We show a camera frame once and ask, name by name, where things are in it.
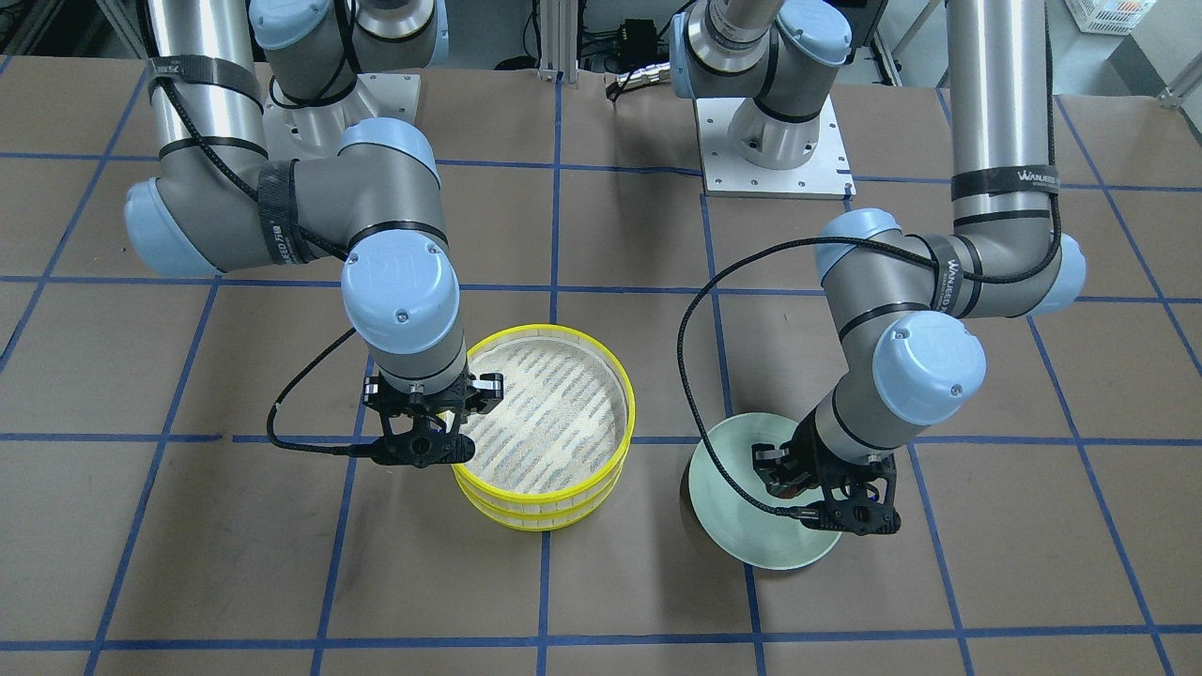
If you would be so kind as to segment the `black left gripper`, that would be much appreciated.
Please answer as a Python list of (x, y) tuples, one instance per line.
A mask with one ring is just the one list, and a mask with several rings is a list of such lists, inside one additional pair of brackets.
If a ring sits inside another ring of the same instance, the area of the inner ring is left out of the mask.
[(845, 530), (855, 535), (898, 533), (902, 517), (894, 508), (895, 462), (892, 458), (855, 466), (837, 457), (814, 427), (799, 427), (780, 446), (751, 445), (754, 472), (761, 484), (772, 472), (811, 476), (809, 490), (823, 496), (807, 506), (767, 506), (774, 516), (798, 518), (811, 530)]

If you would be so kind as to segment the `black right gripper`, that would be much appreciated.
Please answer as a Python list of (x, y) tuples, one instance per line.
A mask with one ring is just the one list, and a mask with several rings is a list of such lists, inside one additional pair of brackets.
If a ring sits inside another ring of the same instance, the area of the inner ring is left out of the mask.
[(465, 370), (448, 389), (404, 393), (385, 376), (368, 376), (363, 403), (379, 415), (382, 435), (363, 446), (377, 466), (463, 466), (475, 456), (475, 441), (460, 432), (469, 415), (489, 414), (505, 398), (502, 373), (474, 376)]

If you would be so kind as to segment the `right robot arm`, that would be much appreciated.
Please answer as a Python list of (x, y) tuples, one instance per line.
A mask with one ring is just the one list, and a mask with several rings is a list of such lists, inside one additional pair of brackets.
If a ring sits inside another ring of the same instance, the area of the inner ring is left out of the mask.
[(448, 255), (438, 159), (369, 78), (438, 63), (442, 1), (142, 1), (160, 172), (129, 189), (133, 250), (163, 277), (338, 257), (349, 334), (377, 374), (374, 441), (270, 445), (377, 466), (463, 466), (462, 431), (505, 395), (474, 374)]

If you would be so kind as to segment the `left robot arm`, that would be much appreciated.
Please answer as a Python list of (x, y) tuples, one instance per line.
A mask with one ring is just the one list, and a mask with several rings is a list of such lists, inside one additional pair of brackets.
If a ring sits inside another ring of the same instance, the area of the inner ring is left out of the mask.
[[(1061, 312), (1085, 286), (1085, 256), (1064, 235), (1046, 1), (944, 1), (948, 20), (953, 176), (950, 235), (905, 235), (859, 208), (817, 237), (770, 247), (714, 275), (688, 304), (677, 363), (708, 463), (731, 496), (811, 530), (892, 534), (895, 451), (978, 392), (986, 355), (962, 322)], [(746, 96), (773, 132), (811, 134), (849, 53), (850, 26), (825, 1), (697, 1), (672, 17), (679, 97)], [(847, 373), (783, 441), (737, 451), (776, 506), (722, 466), (688, 383), (688, 320), (718, 281), (761, 257), (814, 247)]]

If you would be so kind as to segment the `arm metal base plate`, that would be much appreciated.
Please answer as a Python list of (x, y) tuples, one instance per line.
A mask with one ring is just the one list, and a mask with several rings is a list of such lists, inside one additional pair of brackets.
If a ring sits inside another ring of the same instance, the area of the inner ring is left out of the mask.
[(785, 123), (752, 99), (694, 102), (706, 192), (742, 198), (850, 198), (857, 192), (831, 97), (816, 118)]
[(421, 75), (361, 75), (347, 97), (325, 106), (300, 107), (273, 83), (263, 115), (268, 159), (335, 158), (345, 130), (365, 118), (395, 118), (413, 124), (421, 90)]

